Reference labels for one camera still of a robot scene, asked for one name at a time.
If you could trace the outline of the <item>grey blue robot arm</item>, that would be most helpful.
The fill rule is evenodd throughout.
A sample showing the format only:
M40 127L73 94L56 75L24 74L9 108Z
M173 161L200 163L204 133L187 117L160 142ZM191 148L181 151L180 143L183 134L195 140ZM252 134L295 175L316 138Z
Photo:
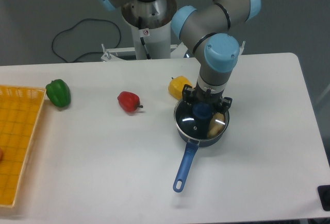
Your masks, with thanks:
M167 59L171 34L187 47L200 63L193 90L184 88L183 99L202 101L225 112L231 99L222 96L235 67L240 47L227 31L256 16L261 0L212 0L202 11L192 6L178 8L175 0L100 0L109 10L121 9L131 27L137 59Z

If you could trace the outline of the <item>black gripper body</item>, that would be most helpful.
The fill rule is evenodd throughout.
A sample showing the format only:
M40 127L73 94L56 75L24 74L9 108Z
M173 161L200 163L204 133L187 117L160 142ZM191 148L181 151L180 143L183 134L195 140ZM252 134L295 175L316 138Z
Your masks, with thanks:
M204 91L198 84L194 88L193 91L193 101L192 105L198 104L198 103L205 103L208 105L212 105L214 107L220 107L222 106L223 97L222 97L223 91L220 93L213 93L211 90Z

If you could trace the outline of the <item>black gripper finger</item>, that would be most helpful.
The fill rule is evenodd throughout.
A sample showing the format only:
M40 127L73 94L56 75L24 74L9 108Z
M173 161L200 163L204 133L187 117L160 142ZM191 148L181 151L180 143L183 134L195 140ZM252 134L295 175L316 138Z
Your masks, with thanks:
M187 105L193 102L193 87L191 85L185 84L182 90L182 101Z
M232 105L232 98L221 97L213 106L219 113L226 113Z

